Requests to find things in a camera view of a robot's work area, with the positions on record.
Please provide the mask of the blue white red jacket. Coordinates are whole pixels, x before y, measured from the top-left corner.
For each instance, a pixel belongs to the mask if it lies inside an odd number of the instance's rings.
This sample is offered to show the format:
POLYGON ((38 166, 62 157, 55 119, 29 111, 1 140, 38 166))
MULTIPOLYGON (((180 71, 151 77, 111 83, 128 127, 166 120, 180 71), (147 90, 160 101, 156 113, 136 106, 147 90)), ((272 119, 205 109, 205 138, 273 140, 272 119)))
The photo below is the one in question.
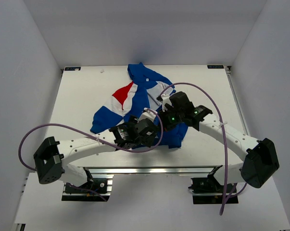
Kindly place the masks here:
POLYGON ((104 105, 94 114, 91 132, 97 134, 127 122, 130 116, 140 117, 144 108, 154 111, 161 109, 157 97, 163 90, 166 94, 175 93, 172 82, 161 74, 145 67, 143 63, 129 64, 127 68, 131 82, 116 90, 104 105))

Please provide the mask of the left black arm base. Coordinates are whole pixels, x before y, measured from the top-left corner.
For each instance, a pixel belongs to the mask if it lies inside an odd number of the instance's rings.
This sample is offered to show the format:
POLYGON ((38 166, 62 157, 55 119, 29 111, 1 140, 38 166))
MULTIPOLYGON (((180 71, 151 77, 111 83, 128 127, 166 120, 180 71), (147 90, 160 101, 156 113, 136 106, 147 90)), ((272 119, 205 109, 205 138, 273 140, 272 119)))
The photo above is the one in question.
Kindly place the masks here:
POLYGON ((81 186, 65 184, 62 201, 71 202, 107 202, 109 200, 113 178, 107 175, 92 175, 88 168, 84 168, 88 181, 81 186))

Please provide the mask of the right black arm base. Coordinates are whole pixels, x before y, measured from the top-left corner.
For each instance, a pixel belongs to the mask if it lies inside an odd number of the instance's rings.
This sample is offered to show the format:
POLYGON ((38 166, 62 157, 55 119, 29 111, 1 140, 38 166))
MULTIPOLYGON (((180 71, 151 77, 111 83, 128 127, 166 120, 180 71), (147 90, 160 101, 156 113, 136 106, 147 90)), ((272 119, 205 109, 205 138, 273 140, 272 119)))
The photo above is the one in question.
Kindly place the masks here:
POLYGON ((192 193, 194 205, 221 205, 223 201, 223 185, 220 185, 213 174, 221 166, 214 167, 204 178, 191 178, 191 185, 188 187, 192 193))

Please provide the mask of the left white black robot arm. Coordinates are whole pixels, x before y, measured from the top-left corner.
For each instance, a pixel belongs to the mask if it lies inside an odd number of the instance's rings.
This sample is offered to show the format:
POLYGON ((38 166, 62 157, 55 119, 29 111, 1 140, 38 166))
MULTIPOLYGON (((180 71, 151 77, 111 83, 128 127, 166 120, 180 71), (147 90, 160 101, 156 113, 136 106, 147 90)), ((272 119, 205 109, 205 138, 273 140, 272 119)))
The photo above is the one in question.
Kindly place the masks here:
POLYGON ((34 154, 39 183, 60 180, 88 192, 94 184, 90 171, 72 162, 95 154, 131 150, 139 145, 152 147, 159 128, 154 124, 155 118, 155 114, 146 111, 140 118, 131 116, 128 122, 97 135, 65 141, 46 138, 34 154))

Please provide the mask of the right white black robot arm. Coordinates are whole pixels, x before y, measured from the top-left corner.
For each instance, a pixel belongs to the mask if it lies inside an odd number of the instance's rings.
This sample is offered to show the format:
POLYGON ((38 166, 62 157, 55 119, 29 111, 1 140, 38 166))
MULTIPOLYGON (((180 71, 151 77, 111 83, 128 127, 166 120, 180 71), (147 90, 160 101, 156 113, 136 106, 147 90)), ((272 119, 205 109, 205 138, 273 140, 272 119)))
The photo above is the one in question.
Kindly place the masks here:
POLYGON ((165 130, 170 131, 178 124, 185 124, 209 135, 227 147, 242 161, 235 165, 215 167, 208 174, 208 187, 219 192, 227 183, 245 182, 254 188, 263 184, 279 169, 274 143, 262 141, 243 134, 230 125, 222 124, 207 107, 195 107, 183 92, 157 97, 162 104, 159 116, 165 130))

